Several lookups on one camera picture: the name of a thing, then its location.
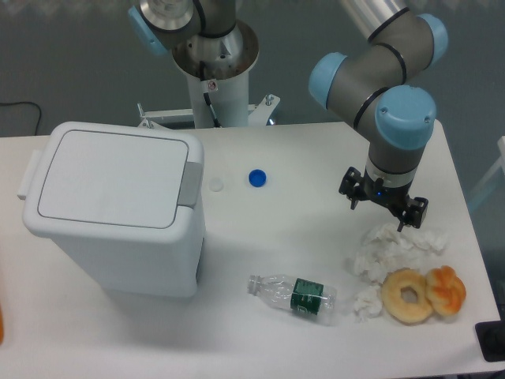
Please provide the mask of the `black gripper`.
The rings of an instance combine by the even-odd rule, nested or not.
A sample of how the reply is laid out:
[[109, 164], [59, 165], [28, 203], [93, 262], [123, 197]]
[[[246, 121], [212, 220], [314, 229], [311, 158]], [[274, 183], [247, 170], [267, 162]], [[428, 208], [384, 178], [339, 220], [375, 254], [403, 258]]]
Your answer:
[[350, 167], [344, 174], [339, 193], [350, 201], [350, 208], [355, 209], [359, 201], [371, 201], [387, 208], [399, 220], [397, 231], [404, 227], [419, 229], [426, 216], [428, 200], [423, 197], [409, 197], [412, 182], [400, 187], [386, 187], [381, 178], [373, 181], [365, 173], [362, 178], [360, 171]]

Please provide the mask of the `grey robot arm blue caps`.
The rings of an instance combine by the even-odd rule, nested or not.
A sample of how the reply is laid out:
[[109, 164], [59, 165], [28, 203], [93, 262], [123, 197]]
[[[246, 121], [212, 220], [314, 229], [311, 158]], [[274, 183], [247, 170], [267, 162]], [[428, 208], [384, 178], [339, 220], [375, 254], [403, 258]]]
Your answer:
[[[429, 14], [403, 1], [344, 1], [368, 40], [358, 58], [330, 53], [309, 76], [309, 93], [369, 143], [363, 171], [350, 168], [339, 191], [353, 205], [371, 201], [400, 227], [422, 225], [428, 201], [409, 195], [436, 120], [436, 104], [410, 78], [445, 53], [448, 35]], [[140, 1], [128, 12], [133, 30], [155, 55], [170, 52], [186, 75], [195, 126], [249, 126], [249, 71], [259, 55], [254, 31], [233, 1]]]

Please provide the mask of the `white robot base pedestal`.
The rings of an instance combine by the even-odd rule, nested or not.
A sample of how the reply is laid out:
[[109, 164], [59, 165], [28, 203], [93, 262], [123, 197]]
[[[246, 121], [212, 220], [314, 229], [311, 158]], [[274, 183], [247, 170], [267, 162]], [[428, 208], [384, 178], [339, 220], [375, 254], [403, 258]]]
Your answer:
[[188, 110], [144, 111], [137, 105], [140, 125], [159, 129], [193, 122], [197, 129], [271, 126], [280, 104], [267, 94], [258, 104], [249, 102], [249, 71], [259, 57], [255, 32], [237, 21], [226, 35], [194, 35], [171, 50], [175, 65], [185, 75], [191, 107]]

